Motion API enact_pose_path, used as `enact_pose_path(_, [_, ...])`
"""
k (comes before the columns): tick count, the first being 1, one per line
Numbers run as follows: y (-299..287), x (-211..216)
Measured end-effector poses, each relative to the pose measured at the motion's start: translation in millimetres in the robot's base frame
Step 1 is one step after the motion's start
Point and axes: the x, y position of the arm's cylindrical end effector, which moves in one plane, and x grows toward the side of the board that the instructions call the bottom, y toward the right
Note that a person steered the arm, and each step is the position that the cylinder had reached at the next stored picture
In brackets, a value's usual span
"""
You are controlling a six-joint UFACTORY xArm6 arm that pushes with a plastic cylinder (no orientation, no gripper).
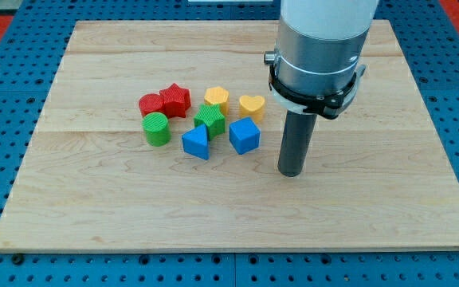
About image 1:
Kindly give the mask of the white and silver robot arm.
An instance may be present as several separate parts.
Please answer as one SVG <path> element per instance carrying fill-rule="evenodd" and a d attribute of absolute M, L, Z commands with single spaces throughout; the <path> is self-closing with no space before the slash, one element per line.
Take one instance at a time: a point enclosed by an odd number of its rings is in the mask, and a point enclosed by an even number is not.
<path fill-rule="evenodd" d="M 264 55 L 276 101 L 333 120 L 357 93 L 359 63 L 379 0 L 283 0 L 277 40 Z"/>

